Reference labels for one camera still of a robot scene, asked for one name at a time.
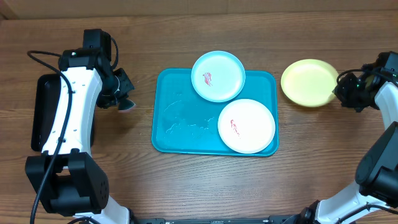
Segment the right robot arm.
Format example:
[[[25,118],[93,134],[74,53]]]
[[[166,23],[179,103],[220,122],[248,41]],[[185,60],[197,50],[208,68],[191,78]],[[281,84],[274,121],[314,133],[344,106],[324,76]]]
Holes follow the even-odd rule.
[[[353,183],[286,223],[354,223],[378,210],[397,213],[397,53],[382,52],[374,63],[341,73],[333,92],[343,107],[379,110],[385,131],[361,159]]]

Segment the yellow green plate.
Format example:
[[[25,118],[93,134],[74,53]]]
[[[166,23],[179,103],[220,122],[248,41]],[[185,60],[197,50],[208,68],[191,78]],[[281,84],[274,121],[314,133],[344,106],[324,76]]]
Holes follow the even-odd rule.
[[[294,103],[315,108],[328,104],[335,96],[337,70],[327,62],[304,59],[289,65],[280,85],[285,96]]]

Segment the green and pink sponge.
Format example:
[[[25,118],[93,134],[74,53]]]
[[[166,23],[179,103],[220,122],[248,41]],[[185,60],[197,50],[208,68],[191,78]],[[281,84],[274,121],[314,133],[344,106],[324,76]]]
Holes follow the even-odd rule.
[[[119,102],[118,110],[119,111],[129,111],[135,107],[135,102],[131,101],[130,99],[123,99]]]

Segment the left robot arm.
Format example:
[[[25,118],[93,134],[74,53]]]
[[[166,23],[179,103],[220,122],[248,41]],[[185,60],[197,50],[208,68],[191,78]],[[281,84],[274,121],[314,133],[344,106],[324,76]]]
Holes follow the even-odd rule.
[[[82,47],[64,51],[39,78],[31,140],[37,155],[25,163],[36,192],[31,220],[43,206],[73,223],[134,222],[133,212],[110,196],[108,177],[91,155],[95,109],[134,107],[134,87],[118,56],[107,32],[87,29]]]

